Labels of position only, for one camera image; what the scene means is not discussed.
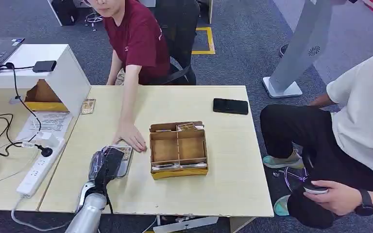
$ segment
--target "paper document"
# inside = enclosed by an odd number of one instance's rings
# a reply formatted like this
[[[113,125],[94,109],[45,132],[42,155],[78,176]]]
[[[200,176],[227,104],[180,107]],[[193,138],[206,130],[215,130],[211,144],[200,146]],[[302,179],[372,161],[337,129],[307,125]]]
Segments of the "paper document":
[[[41,121],[41,131],[53,133],[56,137],[64,137],[67,132],[70,121],[72,120],[71,113],[65,112],[34,112]],[[21,132],[19,132],[16,140],[29,140],[38,132],[39,122],[31,114],[25,122]]]

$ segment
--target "smartphone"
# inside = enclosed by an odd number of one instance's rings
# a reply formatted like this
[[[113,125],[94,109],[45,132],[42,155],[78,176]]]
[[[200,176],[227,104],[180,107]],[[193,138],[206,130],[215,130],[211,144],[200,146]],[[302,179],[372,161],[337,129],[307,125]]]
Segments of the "smartphone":
[[[214,112],[217,113],[232,113],[232,114],[248,114],[248,102],[243,100],[227,100],[214,99]]]

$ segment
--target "yellow floor tape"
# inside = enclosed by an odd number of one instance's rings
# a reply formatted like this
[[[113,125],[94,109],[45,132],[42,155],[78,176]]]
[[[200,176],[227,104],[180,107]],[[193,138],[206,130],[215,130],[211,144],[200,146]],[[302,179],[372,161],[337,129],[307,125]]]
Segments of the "yellow floor tape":
[[[215,54],[214,39],[212,37],[212,30],[210,27],[207,28],[197,28],[197,31],[206,31],[208,37],[209,51],[192,51],[192,54]]]

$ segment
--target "black bag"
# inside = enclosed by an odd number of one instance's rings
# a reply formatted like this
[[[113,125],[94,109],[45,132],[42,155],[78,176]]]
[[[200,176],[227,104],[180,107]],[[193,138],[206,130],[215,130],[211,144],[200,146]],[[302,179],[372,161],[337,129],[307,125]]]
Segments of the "black bag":
[[[78,20],[78,8],[73,0],[53,0],[52,7],[62,26],[74,25]]]

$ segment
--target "knee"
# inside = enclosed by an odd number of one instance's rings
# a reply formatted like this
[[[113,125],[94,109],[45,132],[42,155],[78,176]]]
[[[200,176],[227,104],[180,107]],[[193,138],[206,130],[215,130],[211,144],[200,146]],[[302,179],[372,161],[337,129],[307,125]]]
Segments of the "knee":
[[[280,104],[269,104],[264,109],[261,110],[261,114],[259,115],[259,119],[261,123],[267,121],[268,119],[272,119],[274,116],[277,116],[280,112]]]
[[[287,207],[289,215],[307,227],[328,229],[335,221],[332,212],[307,199],[303,194],[293,193],[288,199]]]

